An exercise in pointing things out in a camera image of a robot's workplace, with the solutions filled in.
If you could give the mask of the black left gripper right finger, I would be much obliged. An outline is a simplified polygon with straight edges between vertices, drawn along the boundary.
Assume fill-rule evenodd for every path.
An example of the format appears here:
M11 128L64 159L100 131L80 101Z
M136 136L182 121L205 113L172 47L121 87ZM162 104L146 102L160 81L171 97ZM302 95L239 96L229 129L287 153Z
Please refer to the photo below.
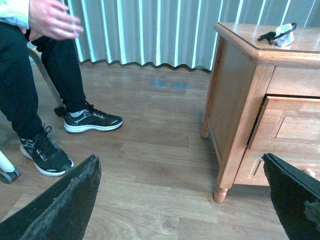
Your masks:
M290 240L320 238L320 181L272 153L262 157L270 197Z

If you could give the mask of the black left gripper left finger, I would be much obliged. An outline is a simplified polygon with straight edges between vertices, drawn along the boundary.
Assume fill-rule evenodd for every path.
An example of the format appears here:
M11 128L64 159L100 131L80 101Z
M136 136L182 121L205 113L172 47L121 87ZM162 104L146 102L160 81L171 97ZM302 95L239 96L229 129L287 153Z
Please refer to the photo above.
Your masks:
M97 198L101 163L91 155L1 222L2 240L81 240Z

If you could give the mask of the bare person hand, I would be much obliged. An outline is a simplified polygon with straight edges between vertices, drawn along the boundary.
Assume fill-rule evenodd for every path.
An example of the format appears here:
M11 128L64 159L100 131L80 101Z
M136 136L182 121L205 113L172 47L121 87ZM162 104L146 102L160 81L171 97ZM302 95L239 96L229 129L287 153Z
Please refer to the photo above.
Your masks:
M29 1L29 40L35 41L40 37L57 41L78 38L84 28L80 26L81 20L68 11L69 7L59 0Z

